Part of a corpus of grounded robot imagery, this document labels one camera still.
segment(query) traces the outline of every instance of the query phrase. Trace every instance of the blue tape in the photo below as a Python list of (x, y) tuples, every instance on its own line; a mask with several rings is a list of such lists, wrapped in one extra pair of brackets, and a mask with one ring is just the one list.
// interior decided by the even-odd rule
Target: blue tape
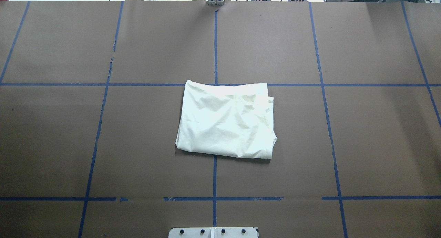
[(331, 121), (329, 119), (328, 103), (326, 101), (325, 83), (323, 81), (323, 75), (321, 73), (320, 56), (318, 54), (318, 45), (317, 45), (317, 37), (316, 37), (316, 34), (315, 34), (314, 16), (313, 16), (313, 13), (312, 13), (312, 5), (311, 5), (311, 3), (308, 2), (308, 4), (309, 4), (310, 17), (311, 17), (312, 34), (313, 34), (313, 37), (314, 37), (315, 53), (316, 53), (316, 56), (317, 56), (318, 72), (319, 72), (319, 75), (320, 75), (321, 94), (323, 96), (323, 103), (325, 105), (326, 123), (328, 125), (329, 139), (331, 140), (332, 158), (334, 159), (335, 181), (336, 181), (336, 184), (337, 184), (338, 197), (340, 198), (339, 199), (339, 204), (340, 204), (341, 222), (342, 222), (342, 225), (343, 225), (343, 234), (345, 235), (345, 238), (348, 238), (348, 230), (346, 228), (345, 209), (343, 208), (343, 201), (341, 199), (340, 179), (339, 179), (339, 176), (338, 176), (337, 159), (335, 157), (334, 140), (332, 138)]
[(84, 197), (0, 197), (0, 201), (84, 201)]
[(217, 12), (214, 12), (214, 84), (217, 84)]
[(421, 69), (422, 76), (424, 77), (424, 81), (425, 81), (425, 84), (426, 84), (426, 86), (427, 86), (427, 91), (429, 92), (430, 100), (432, 101), (433, 109), (435, 110), (435, 114), (436, 114), (437, 119), (438, 119), (438, 124), (439, 124), (439, 126), (441, 127), (441, 118), (440, 118), (440, 114), (438, 113), (438, 108), (437, 108), (437, 105), (436, 105), (435, 100), (434, 100), (434, 98), (433, 98), (432, 90), (430, 89), (430, 85), (429, 85), (429, 81), (428, 81), (427, 76), (426, 76), (426, 74), (425, 74), (424, 67), (422, 66), (421, 58), (420, 58), (419, 53), (418, 53), (418, 49), (416, 48), (416, 44), (415, 44), (415, 41), (414, 41), (414, 39), (413, 39), (413, 35), (412, 35), (412, 31), (411, 31), (411, 27), (409, 26), (408, 16), (407, 16), (407, 14), (406, 14), (406, 7), (404, 6), (404, 2), (403, 2), (403, 1), (401, 2), (401, 7), (402, 7), (402, 9), (403, 9), (404, 20), (406, 21), (406, 26), (407, 26), (407, 28), (408, 28), (409, 37), (411, 38), (412, 46), (413, 46), (413, 48), (414, 48), (414, 51), (415, 51), (416, 57), (417, 57), (417, 59), (418, 59), (418, 64), (419, 64), (419, 67), (420, 67), (420, 69)]
[(425, 84), (324, 84), (326, 87), (425, 87)]
[(217, 197), (217, 201), (280, 201), (285, 197)]
[(318, 72), (321, 74), (321, 63), (320, 63), (320, 56), (318, 55), (318, 45), (317, 45), (317, 37), (315, 35), (314, 16), (312, 15), (312, 5), (311, 2), (308, 2), (308, 4), (309, 4), (309, 14), (311, 17), (312, 36), (314, 37), (315, 56), (317, 58)]
[[(113, 45), (113, 51), (116, 50), (116, 42), (118, 40), (118, 32), (120, 30), (121, 16), (122, 16), (122, 13), (123, 13), (123, 6), (124, 6), (124, 1), (121, 1), (120, 14), (118, 16), (118, 23), (116, 25), (115, 44)], [(93, 168), (95, 167), (96, 152), (98, 150), (98, 140), (100, 138), (101, 126), (102, 126), (102, 122), (103, 122), (104, 107), (106, 105), (107, 92), (109, 91), (110, 77), (112, 76), (113, 59), (114, 58), (112, 58), (110, 60), (109, 75), (107, 76), (106, 88), (104, 90), (103, 103), (101, 105), (100, 120), (98, 122), (98, 130), (96, 131), (95, 145), (93, 147), (92, 162), (90, 164), (89, 178), (87, 180), (87, 188), (86, 188), (86, 192), (85, 192), (85, 200), (84, 200), (84, 205), (83, 205), (83, 212), (82, 212), (82, 215), (81, 215), (80, 227), (79, 227), (79, 231), (78, 231), (78, 238), (81, 238), (82, 230), (83, 230), (83, 227), (84, 227), (85, 214), (86, 214), (86, 211), (87, 211), (87, 203), (88, 203), (89, 194), (90, 194), (90, 186), (92, 184)]]
[(4, 75), (6, 73), (6, 69), (8, 68), (9, 60), (11, 59), (12, 52), (14, 51), (14, 47), (16, 46), (16, 42), (17, 42), (17, 39), (19, 38), (20, 31), (22, 30), (22, 26), (23, 26), (23, 23), (25, 21), (26, 14), (27, 14), (27, 12), (29, 10), (29, 5), (30, 5), (30, 1), (28, 1), (27, 5), (26, 5), (25, 12), (23, 13), (22, 20), (20, 21), (20, 25), (19, 25), (19, 28), (17, 29), (16, 36), (14, 37), (14, 41), (12, 42), (11, 49), (9, 50), (8, 57), (6, 58), (6, 62), (4, 63), (3, 71), (2, 71), (1, 76), (0, 76), (0, 84), (3, 81)]
[(217, 227), (217, 202), (216, 200), (213, 200), (213, 227)]
[(212, 201), (214, 197), (164, 197), (164, 201)]
[[(0, 197), (0, 201), (84, 201), (85, 197)], [(90, 197), (89, 201), (116, 201), (116, 197)]]
[(118, 23), (116, 25), (115, 43), (113, 44), (113, 51), (114, 52), (116, 51), (116, 42), (118, 41), (118, 34), (120, 33), (121, 15), (123, 15), (123, 7), (124, 7), (124, 1), (121, 1), (120, 15), (118, 16)]
[(285, 197), (164, 197), (164, 201), (280, 201)]
[[(240, 86), (250, 83), (220, 83), (206, 85), (214, 86)], [(2, 83), (1, 86), (86, 86), (104, 87), (106, 83)], [(109, 83), (111, 87), (183, 87), (185, 83)], [(322, 84), (316, 83), (269, 83), (269, 87), (321, 87)], [(426, 87), (427, 84), (324, 84), (325, 87)], [(441, 84), (429, 84), (430, 87), (441, 87)]]
[(441, 196), (348, 196), (348, 197), (322, 197), (322, 200), (417, 200), (441, 199)]
[(2, 83), (2, 86), (19, 87), (52, 87), (52, 86), (79, 86), (79, 87), (104, 87), (105, 83)]
[(216, 198), (217, 198), (217, 155), (213, 155), (213, 227), (216, 227), (217, 224)]
[(183, 87), (184, 84), (164, 84), (164, 83), (110, 83), (111, 87)]

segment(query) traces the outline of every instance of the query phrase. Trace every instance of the equipment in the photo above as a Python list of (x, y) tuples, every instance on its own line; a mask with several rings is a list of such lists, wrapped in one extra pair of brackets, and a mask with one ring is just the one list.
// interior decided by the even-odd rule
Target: equipment
[(172, 228), (168, 238), (259, 238), (257, 227)]

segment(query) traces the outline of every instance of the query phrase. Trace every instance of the folded white fabric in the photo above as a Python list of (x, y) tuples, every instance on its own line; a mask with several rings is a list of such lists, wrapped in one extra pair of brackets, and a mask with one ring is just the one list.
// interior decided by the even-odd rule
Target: folded white fabric
[(274, 98), (266, 83), (210, 86), (187, 81), (176, 146), (189, 152), (272, 158)]

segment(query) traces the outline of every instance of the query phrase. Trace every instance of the grid line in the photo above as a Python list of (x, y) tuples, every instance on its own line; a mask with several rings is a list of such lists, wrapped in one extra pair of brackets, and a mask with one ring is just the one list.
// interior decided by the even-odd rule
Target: grid line
[(401, 7), (403, 9), (404, 21), (406, 22), (406, 27), (408, 28), (409, 37), (411, 39), (412, 46), (414, 48), (416, 58), (418, 60), (418, 64), (419, 64), (419, 67), (421, 69), (422, 76), (424, 77), (424, 82), (425, 82), (425, 85), (427, 87), (427, 91), (429, 92), (429, 95), (430, 95), (430, 101), (432, 101), (433, 109), (435, 110), (435, 114), (436, 114), (437, 119), (438, 119), (438, 124), (441, 127), (440, 114), (438, 113), (438, 108), (437, 108), (437, 105), (436, 105), (435, 100), (433, 98), (432, 90), (430, 89), (429, 80), (427, 79), (427, 75), (425, 74), (424, 67), (422, 65), (421, 58), (420, 58), (419, 53), (418, 53), (418, 49), (416, 48), (416, 44), (415, 44), (415, 41), (413, 39), (411, 27), (409, 26), (408, 15), (406, 14), (406, 7), (405, 7), (403, 1), (401, 2)]
[(441, 196), (343, 196), (322, 197), (322, 200), (417, 200), (417, 199), (441, 199)]
[[(85, 197), (0, 197), (0, 201), (84, 201)], [(116, 201), (116, 197), (90, 197), (88, 201)]]
[[(202, 83), (211, 86), (240, 86), (253, 83)], [(268, 83), (269, 87), (441, 87), (441, 84), (330, 84), (330, 83)], [(183, 87), (185, 83), (1, 83), (0, 86), (9, 87), (53, 87), (53, 86), (79, 86), (79, 87)]]
[(17, 29), (16, 36), (14, 37), (14, 41), (12, 42), (11, 49), (9, 50), (8, 57), (6, 58), (6, 62), (4, 63), (3, 71), (2, 71), (1, 76), (0, 76), (0, 84), (3, 81), (4, 75), (6, 73), (6, 69), (8, 68), (9, 60), (11, 59), (12, 52), (14, 51), (17, 39), (19, 38), (20, 31), (22, 30), (22, 26), (23, 26), (23, 23), (25, 21), (27, 11), (29, 10), (29, 6), (30, 6), (30, 1), (28, 1), (28, 3), (26, 4), (26, 8), (25, 8), (25, 11), (23, 13), (22, 20), (20, 21), (20, 25), (19, 25), (19, 28)]
[[(113, 51), (115, 51), (115, 49), (116, 49), (116, 42), (118, 41), (118, 32), (119, 32), (119, 29), (120, 29), (121, 15), (123, 14), (123, 7), (124, 7), (124, 1), (121, 1), (120, 14), (118, 16), (118, 23), (116, 25), (115, 43), (114, 43), (114, 46), (113, 46)], [(90, 172), (89, 172), (89, 178), (88, 178), (88, 181), (87, 181), (87, 188), (86, 188), (86, 192), (85, 192), (85, 199), (84, 199), (83, 211), (82, 211), (82, 215), (81, 215), (80, 227), (79, 227), (79, 231), (78, 231), (78, 238), (81, 238), (82, 230), (83, 230), (83, 227), (84, 227), (85, 214), (86, 214), (86, 211), (87, 211), (87, 204), (88, 204), (88, 201), (89, 201), (90, 186), (92, 184), (93, 168), (95, 166), (96, 152), (98, 150), (98, 140), (100, 138), (101, 126), (102, 126), (102, 122), (103, 122), (102, 120), (103, 120), (103, 114), (104, 114), (104, 107), (106, 105), (107, 92), (109, 91), (110, 77), (112, 76), (113, 59), (114, 58), (112, 58), (110, 60), (109, 75), (107, 76), (106, 88), (104, 90), (103, 103), (101, 105), (100, 120), (98, 122), (98, 130), (96, 131), (95, 146), (93, 148), (92, 162), (90, 164)]]
[[(217, 14), (214, 12), (214, 84), (218, 84), (217, 79)], [(217, 227), (217, 155), (213, 155), (213, 227)]]
[(312, 35), (314, 37), (315, 54), (316, 54), (316, 57), (317, 57), (318, 73), (320, 75), (321, 94), (323, 96), (323, 104), (324, 104), (324, 107), (325, 107), (326, 124), (328, 125), (328, 134), (329, 134), (329, 139), (331, 141), (331, 147), (332, 147), (332, 158), (334, 159), (334, 174), (335, 174), (335, 181), (336, 181), (336, 185), (337, 185), (337, 194), (338, 194), (338, 197), (339, 197), (338, 200), (339, 200), (339, 204), (340, 204), (340, 215), (341, 215), (341, 222), (342, 222), (342, 225), (343, 225), (343, 234), (344, 234), (345, 238), (348, 238), (348, 230), (346, 228), (345, 209), (343, 207), (343, 200), (341, 198), (340, 178), (339, 178), (339, 175), (338, 175), (337, 159), (335, 157), (334, 140), (332, 138), (331, 121), (329, 119), (328, 103), (326, 101), (325, 83), (323, 81), (323, 75), (322, 75), (322, 72), (321, 72), (320, 55), (318, 53), (317, 36), (315, 34), (314, 15), (313, 15), (313, 12), (312, 12), (311, 2), (308, 2), (308, 4), (309, 4), (309, 12), (310, 12), (310, 18), (311, 18)]

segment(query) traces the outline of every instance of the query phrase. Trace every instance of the cloth fold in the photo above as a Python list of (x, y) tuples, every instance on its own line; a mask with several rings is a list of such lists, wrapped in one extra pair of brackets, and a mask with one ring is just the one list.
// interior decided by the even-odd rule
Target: cloth fold
[(272, 158), (274, 98), (266, 83), (210, 86), (187, 81), (176, 147), (238, 158)]

